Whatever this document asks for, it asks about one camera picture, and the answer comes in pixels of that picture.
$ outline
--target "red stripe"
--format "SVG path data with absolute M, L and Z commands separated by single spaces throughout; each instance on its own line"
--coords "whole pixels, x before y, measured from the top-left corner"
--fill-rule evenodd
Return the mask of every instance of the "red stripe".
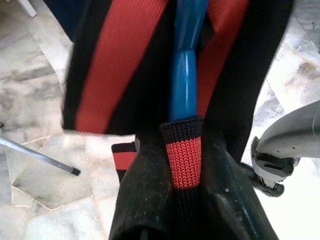
M 207 14 L 214 35 L 197 61 L 197 112 L 204 116 L 211 95 L 238 35 L 249 0 L 210 0 Z
M 169 143 L 166 146 L 173 186 L 178 189 L 193 188 L 200 183 L 200 137 Z
M 128 170 L 136 157 L 136 152 L 115 152 L 113 153 L 115 169 Z
M 168 0 L 113 0 L 76 116 L 76 129 L 104 133 L 139 66 Z

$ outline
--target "blue handle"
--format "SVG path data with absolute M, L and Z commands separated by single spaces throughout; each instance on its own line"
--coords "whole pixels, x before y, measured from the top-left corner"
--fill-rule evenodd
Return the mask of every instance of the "blue handle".
M 195 47 L 206 15 L 208 0 L 177 0 L 174 22 L 174 56 L 170 121 L 197 114 Z

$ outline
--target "metal leg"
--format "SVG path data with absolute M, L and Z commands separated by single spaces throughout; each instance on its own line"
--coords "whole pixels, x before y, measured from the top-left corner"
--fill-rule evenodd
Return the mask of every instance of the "metal leg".
M 80 174 L 80 172 L 81 172 L 80 170 L 78 170 L 78 169 L 76 169 L 76 168 L 74 168 L 72 166 L 65 165 L 62 162 L 54 160 L 51 157 L 43 155 L 40 152 L 34 151 L 34 150 L 32 150 L 30 148 L 27 148 L 27 147 L 25 147 L 23 145 L 20 145 L 20 144 L 14 142 L 14 141 L 11 141 L 11 140 L 9 140 L 9 139 L 7 139 L 5 137 L 0 136 L 0 144 L 1 145 L 5 145 L 5 146 L 7 146 L 7 147 L 9 147 L 11 149 L 17 150 L 17 151 L 19 151 L 21 153 L 28 154 L 28 155 L 30 155 L 32 157 L 37 158 L 37 159 L 40 159 L 40 160 L 46 162 L 47 164 L 50 164 L 52 166 L 55 166 L 55 167 L 60 168 L 62 170 L 65 170 L 65 171 L 67 171 L 69 173 L 72 173 L 73 175 L 78 176 Z
M 17 1 L 23 7 L 25 12 L 30 15 L 30 17 L 33 18 L 35 15 L 37 15 L 35 9 L 32 7 L 32 5 L 30 4 L 30 2 L 28 0 L 17 0 Z

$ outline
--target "rubber foot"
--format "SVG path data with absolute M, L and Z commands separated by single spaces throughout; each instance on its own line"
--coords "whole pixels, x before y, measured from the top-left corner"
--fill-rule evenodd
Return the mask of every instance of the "rubber foot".
M 71 172 L 73 175 L 76 175 L 76 176 L 79 176 L 81 171 L 76 169 L 76 168 L 73 168 L 72 172 Z

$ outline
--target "floor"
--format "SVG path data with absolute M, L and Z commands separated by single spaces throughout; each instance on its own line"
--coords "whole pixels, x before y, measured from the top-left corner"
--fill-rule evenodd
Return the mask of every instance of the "floor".
M 0 134 L 82 173 L 76 177 L 0 146 L 0 239 L 108 239 L 119 188 L 111 144 L 133 137 L 62 131 L 73 44 L 43 0 L 30 2 L 34 18 L 15 0 L 0 1 Z M 265 79 L 249 142 L 285 114 L 320 100 L 319 42 L 309 38 L 319 28 L 310 30 L 300 19 L 290 19 Z M 302 159 L 284 185 L 279 198 L 257 192 L 279 239 L 318 239 L 320 161 Z

